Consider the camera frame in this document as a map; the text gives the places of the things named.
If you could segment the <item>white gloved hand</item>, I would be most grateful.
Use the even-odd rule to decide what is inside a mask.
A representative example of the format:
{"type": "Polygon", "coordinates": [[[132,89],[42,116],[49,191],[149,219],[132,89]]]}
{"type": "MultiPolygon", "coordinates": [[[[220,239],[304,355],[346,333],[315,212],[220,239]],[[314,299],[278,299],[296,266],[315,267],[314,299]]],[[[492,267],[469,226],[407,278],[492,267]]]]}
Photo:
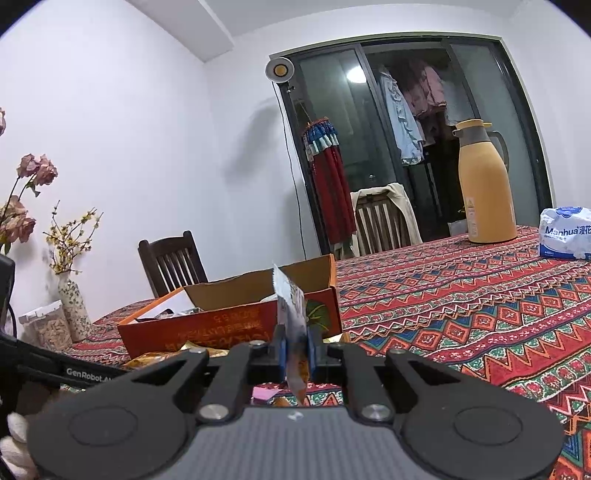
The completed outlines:
{"type": "Polygon", "coordinates": [[[9,434],[1,438],[1,458],[16,480],[39,478],[27,444],[28,420],[13,412],[7,416],[9,434]]]}

